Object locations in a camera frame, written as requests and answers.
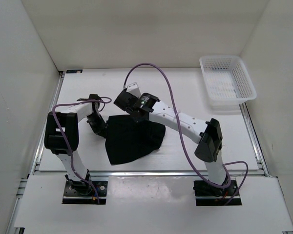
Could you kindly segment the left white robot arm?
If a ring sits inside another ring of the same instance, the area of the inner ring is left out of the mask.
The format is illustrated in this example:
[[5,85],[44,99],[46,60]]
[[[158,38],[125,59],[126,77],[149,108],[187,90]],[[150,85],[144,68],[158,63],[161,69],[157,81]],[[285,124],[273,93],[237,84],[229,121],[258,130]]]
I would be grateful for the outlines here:
[[107,123],[100,115],[100,105],[109,104],[109,97],[90,94],[89,98],[75,103],[56,104],[47,115],[44,146],[56,155],[66,169],[65,178],[81,195],[99,199],[98,191],[91,181],[89,170],[84,166],[79,153],[79,122],[83,119],[94,134],[106,138]]

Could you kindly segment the black shorts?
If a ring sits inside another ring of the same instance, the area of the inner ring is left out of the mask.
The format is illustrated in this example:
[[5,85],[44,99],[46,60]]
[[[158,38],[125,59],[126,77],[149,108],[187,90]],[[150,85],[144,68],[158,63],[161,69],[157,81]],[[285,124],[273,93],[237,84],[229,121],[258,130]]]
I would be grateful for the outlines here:
[[130,115],[110,116],[105,149],[111,165],[133,162],[158,150],[166,134],[160,123],[135,122]]

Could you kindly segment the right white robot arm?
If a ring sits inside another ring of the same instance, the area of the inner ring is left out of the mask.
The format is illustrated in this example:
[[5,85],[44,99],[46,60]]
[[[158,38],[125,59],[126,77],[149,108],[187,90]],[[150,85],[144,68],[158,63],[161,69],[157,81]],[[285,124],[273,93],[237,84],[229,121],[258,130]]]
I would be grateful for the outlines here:
[[[231,184],[230,175],[223,163],[222,131],[218,120],[203,121],[178,112],[174,99],[172,106],[165,104],[150,93],[129,92],[127,112],[133,117],[149,120],[178,132],[186,159],[193,171],[206,183],[212,193],[222,194]],[[186,150],[184,136],[196,143],[194,155],[205,164],[208,177],[204,177],[194,166]]]

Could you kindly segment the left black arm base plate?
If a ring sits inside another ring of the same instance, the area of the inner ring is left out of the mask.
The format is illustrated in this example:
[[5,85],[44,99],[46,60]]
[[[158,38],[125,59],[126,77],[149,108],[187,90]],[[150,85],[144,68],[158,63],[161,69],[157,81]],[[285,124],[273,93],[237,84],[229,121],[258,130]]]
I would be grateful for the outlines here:
[[105,205],[108,189],[108,181],[93,180],[99,198],[93,188],[84,182],[66,180],[63,191],[62,204]]

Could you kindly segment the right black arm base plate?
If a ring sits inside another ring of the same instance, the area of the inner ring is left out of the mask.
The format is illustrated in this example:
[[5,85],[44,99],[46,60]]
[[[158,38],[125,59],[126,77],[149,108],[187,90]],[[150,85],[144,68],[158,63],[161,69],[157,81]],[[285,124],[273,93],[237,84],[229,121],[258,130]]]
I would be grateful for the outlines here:
[[196,206],[241,206],[236,180],[231,180],[228,188],[218,189],[202,180],[193,182]]

